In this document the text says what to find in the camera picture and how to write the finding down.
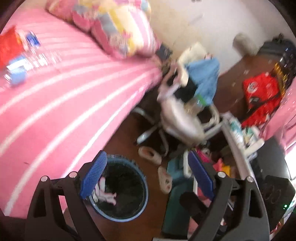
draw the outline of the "wall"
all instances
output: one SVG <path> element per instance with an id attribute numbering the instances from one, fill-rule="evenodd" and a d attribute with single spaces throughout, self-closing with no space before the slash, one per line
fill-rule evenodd
<path id="1" fill-rule="evenodd" d="M 241 56 L 232 47 L 235 35 L 246 33 L 258 46 L 282 32 L 296 43 L 288 24 L 268 0 L 149 0 L 151 25 L 175 50 L 200 41 L 220 61 L 221 71 Z"/>

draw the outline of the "blue cloth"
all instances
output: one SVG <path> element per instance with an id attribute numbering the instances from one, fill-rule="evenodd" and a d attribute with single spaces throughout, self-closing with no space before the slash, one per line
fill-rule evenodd
<path id="1" fill-rule="evenodd" d="M 216 58 L 191 62 L 185 65 L 189 77 L 197 86 L 194 96 L 200 95 L 206 105 L 211 105 L 217 89 L 220 64 Z"/>

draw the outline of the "slipper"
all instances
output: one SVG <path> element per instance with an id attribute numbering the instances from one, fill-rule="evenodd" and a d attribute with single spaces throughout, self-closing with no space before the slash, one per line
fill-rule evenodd
<path id="1" fill-rule="evenodd" d="M 173 178 L 168 174 L 164 167 L 159 167 L 158 170 L 158 181 L 161 191 L 164 194 L 169 194 L 172 190 Z"/>
<path id="2" fill-rule="evenodd" d="M 140 157 L 145 158 L 156 165 L 160 165 L 162 158 L 161 155 L 154 149 L 148 146 L 142 146 L 138 149 L 138 154 Z"/>

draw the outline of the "blue gripper pad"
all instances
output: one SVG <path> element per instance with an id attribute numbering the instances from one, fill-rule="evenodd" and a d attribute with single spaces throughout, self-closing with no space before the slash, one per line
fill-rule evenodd
<path id="1" fill-rule="evenodd" d="M 212 200 L 214 198 L 214 184 L 213 180 L 208 175 L 202 162 L 199 160 L 195 151 L 190 151 L 188 154 L 188 164 L 192 173 L 198 183 L 198 187 L 202 190 L 202 193 Z"/>
<path id="2" fill-rule="evenodd" d="M 83 180 L 81 181 L 79 195 L 82 199 L 91 195 L 106 165 L 107 165 L 107 153 L 104 151 L 101 151 L 99 155 L 96 156 L 96 160 L 93 162 L 91 168 L 86 173 Z"/>

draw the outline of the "metal screw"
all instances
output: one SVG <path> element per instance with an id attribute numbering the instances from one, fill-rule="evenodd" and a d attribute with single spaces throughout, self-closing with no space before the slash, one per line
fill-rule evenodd
<path id="1" fill-rule="evenodd" d="M 225 172 L 218 172 L 218 176 L 221 178 L 224 178 L 224 177 L 226 177 L 226 174 L 225 174 Z"/>
<path id="2" fill-rule="evenodd" d="M 77 172 L 70 172 L 69 177 L 75 178 L 77 176 Z"/>
<path id="3" fill-rule="evenodd" d="M 254 179 L 252 177 L 248 176 L 247 177 L 247 181 L 250 182 L 250 183 L 252 183 L 252 182 L 254 182 Z"/>
<path id="4" fill-rule="evenodd" d="M 41 181 L 42 182 L 45 182 L 47 180 L 47 176 L 43 176 L 43 177 L 41 177 Z"/>

